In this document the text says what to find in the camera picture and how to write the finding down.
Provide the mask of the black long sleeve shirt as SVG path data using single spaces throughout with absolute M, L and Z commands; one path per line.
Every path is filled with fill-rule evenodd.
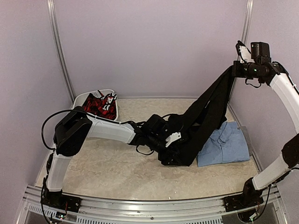
M 167 114 L 170 125 L 179 126 L 181 139 L 170 144 L 173 152 L 159 153 L 164 166 L 190 166 L 204 144 L 227 120 L 228 98 L 235 78 L 229 66 L 183 114 Z

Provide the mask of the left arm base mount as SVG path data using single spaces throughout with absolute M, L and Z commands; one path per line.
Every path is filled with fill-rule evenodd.
M 51 192 L 47 189 L 42 193 L 41 204 L 52 208 L 78 213 L 82 199 L 63 194 L 62 191 Z

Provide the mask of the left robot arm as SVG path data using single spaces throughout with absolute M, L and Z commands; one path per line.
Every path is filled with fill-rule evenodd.
M 153 114 L 145 122 L 119 122 L 97 117 L 85 112 L 81 106 L 64 111 L 66 116 L 55 126 L 54 148 L 44 181 L 47 200 L 59 208 L 65 204 L 61 194 L 63 180 L 70 160 L 82 148 L 86 138 L 115 140 L 132 146 L 147 146 L 157 152 L 158 160 L 165 166 L 179 166 L 182 161 L 174 144 L 182 137 L 183 121 L 178 114 L 167 119 Z

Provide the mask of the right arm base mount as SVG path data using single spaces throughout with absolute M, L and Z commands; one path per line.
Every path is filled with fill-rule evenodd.
M 263 203 L 262 190 L 256 190 L 252 183 L 245 183 L 242 193 L 223 198 L 226 212 L 241 210 Z

